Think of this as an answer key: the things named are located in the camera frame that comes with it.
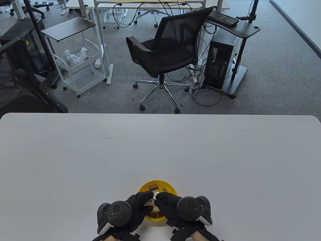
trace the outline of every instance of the computer tower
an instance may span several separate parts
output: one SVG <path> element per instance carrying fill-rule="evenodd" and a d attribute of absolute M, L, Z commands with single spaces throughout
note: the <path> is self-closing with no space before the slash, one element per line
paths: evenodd
<path fill-rule="evenodd" d="M 239 38 L 230 32 L 217 31 L 209 45 L 203 85 L 222 89 L 224 80 L 231 75 L 238 42 Z"/>
<path fill-rule="evenodd" d="M 45 29 L 42 19 L 37 19 L 40 30 Z M 30 18 L 18 20 L 4 35 L 0 37 L 1 45 L 19 38 L 23 40 L 25 54 L 35 74 L 47 77 L 51 67 L 50 61 L 39 40 L 35 27 Z M 8 56 L 11 64 L 19 63 L 19 56 Z"/>

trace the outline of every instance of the wall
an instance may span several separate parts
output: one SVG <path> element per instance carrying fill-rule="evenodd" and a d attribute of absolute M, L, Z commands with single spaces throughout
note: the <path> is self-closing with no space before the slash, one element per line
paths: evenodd
<path fill-rule="evenodd" d="M 321 49 L 321 0 L 274 0 Z"/>

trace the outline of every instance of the caster wheel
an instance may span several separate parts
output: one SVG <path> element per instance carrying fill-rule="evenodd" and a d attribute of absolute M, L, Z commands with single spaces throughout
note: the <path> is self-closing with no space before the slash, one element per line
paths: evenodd
<path fill-rule="evenodd" d="M 57 84 L 53 84 L 53 85 L 51 86 L 51 88 L 52 88 L 53 90 L 55 90 L 55 89 L 57 88 Z"/>

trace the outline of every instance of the yellow bowl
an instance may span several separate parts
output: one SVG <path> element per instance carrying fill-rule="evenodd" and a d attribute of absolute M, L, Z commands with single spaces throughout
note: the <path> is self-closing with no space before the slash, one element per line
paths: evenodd
<path fill-rule="evenodd" d="M 165 182 L 165 181 L 162 181 L 162 180 L 153 180 L 153 181 L 150 181 L 150 182 L 148 182 L 148 183 L 145 183 L 145 184 L 139 189 L 139 191 L 140 191 L 140 192 L 149 191 L 149 187 L 150 187 L 150 186 L 153 186 L 153 185 L 158 185 L 158 189 L 159 189 L 160 192 L 163 192 L 162 189 L 165 188 L 167 192 L 169 192 L 169 193 L 174 194 L 174 195 L 177 196 L 177 193 L 176 193 L 174 187 L 173 187 L 171 184 L 169 184 L 169 183 L 167 183 L 167 182 Z M 146 218 L 149 219 L 149 220 L 152 220 L 152 221 L 156 221 L 156 222 L 160 222 L 160 221 L 166 220 L 165 217 L 152 218 L 152 217 L 146 216 Z"/>

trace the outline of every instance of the black glove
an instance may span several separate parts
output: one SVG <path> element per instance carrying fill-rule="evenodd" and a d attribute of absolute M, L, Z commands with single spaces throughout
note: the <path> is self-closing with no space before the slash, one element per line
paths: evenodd
<path fill-rule="evenodd" d="M 150 191 L 138 192 L 137 194 L 130 196 L 126 200 L 132 210 L 130 220 L 124 226 L 109 228 L 104 235 L 96 237 L 93 241 L 104 240 L 110 235 L 116 239 L 124 240 L 125 237 L 128 237 L 129 233 L 135 231 L 138 226 L 142 224 L 144 217 L 153 211 L 152 206 L 144 206 L 148 200 L 153 198 L 153 196 L 154 193 Z"/>
<path fill-rule="evenodd" d="M 185 221 L 177 213 L 177 204 L 181 197 L 168 192 L 161 192 L 156 196 L 155 205 L 167 218 L 167 225 L 179 228 L 179 231 L 173 232 L 171 241 L 184 241 L 196 231 L 199 231 L 209 241 L 219 241 L 216 236 L 211 234 L 205 228 L 201 221 Z"/>
<path fill-rule="evenodd" d="M 155 205 L 167 218 L 167 225 L 171 227 L 183 228 L 189 235 L 204 227 L 200 221 L 189 222 L 179 217 L 177 204 L 181 197 L 168 192 L 161 192 L 156 196 Z"/>

